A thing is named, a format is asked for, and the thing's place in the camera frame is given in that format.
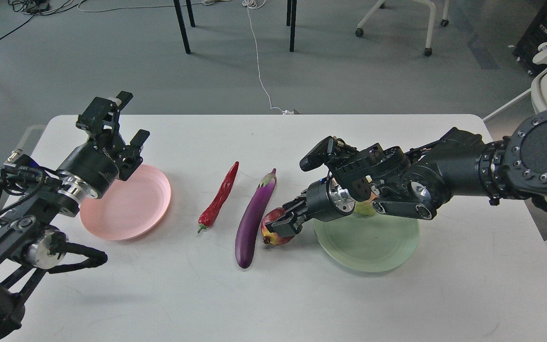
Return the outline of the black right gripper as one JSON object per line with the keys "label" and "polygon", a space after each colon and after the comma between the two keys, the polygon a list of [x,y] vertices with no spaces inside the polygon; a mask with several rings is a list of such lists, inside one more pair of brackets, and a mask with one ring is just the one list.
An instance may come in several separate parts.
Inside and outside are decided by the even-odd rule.
{"label": "black right gripper", "polygon": [[355,200],[333,177],[313,182],[306,193],[284,203],[281,208],[265,215],[267,231],[279,237],[291,237],[302,232],[309,219],[330,222],[349,216],[355,210]]}

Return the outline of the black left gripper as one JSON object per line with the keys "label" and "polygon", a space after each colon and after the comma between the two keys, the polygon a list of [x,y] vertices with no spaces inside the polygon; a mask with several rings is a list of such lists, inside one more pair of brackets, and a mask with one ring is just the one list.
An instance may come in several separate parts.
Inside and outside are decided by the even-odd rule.
{"label": "black left gripper", "polygon": [[116,179],[126,181],[142,164],[141,151],[150,136],[139,129],[124,145],[113,160],[108,150],[98,146],[121,147],[124,142],[119,134],[120,111],[130,102],[133,94],[121,91],[114,98],[95,97],[78,116],[76,128],[88,134],[88,141],[74,149],[58,167],[62,188],[58,193],[73,200],[100,199]]}

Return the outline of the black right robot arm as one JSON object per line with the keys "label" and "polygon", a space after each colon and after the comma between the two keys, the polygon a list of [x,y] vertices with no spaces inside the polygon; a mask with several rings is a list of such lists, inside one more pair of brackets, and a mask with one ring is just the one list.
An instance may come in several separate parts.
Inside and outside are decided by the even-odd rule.
{"label": "black right robot arm", "polygon": [[386,216],[433,219],[453,196],[527,200],[547,212],[547,110],[526,119],[503,139],[484,143],[479,134],[450,129],[437,141],[403,152],[378,143],[358,150],[327,137],[300,160],[302,171],[326,165],[329,173],[265,224],[280,237],[299,234],[310,219],[349,216],[369,201]]}

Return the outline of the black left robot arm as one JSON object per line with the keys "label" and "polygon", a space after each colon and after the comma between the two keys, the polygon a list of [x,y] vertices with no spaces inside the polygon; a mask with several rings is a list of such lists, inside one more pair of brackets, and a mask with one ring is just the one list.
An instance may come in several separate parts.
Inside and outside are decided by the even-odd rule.
{"label": "black left robot arm", "polygon": [[76,127],[88,139],[58,169],[39,165],[21,149],[0,168],[0,340],[21,327],[25,303],[47,274],[102,266],[103,251],[69,242],[52,225],[74,217],[83,200],[100,199],[116,180],[126,181],[142,163],[150,133],[139,130],[130,143],[119,132],[120,111],[133,95],[96,97]]}

